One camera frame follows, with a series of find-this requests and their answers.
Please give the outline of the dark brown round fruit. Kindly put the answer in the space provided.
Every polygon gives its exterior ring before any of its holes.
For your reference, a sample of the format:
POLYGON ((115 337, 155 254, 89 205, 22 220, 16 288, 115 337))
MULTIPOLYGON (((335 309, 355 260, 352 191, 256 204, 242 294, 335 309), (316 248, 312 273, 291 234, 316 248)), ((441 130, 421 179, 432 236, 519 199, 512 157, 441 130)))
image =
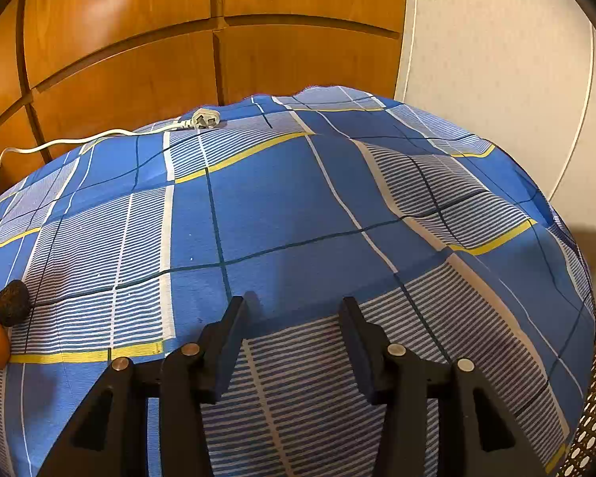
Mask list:
POLYGON ((29 290, 22 281, 12 280, 0 290, 0 323, 5 328, 23 323, 32 309, 29 290))

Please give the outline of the blue plaid tablecloth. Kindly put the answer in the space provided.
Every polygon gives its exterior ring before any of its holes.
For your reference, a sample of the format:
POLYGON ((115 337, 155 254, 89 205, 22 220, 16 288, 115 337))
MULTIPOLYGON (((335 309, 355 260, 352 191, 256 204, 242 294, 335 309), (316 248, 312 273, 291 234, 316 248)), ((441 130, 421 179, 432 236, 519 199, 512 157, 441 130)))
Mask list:
POLYGON ((337 321, 468 357, 547 474, 581 417, 596 306, 577 243, 500 147, 343 86, 257 95, 73 147, 0 193, 0 290, 33 311, 0 369, 0 474, 33 476, 116 357, 161 360, 242 296, 251 323, 203 410, 219 476, 366 476, 384 411, 337 321))

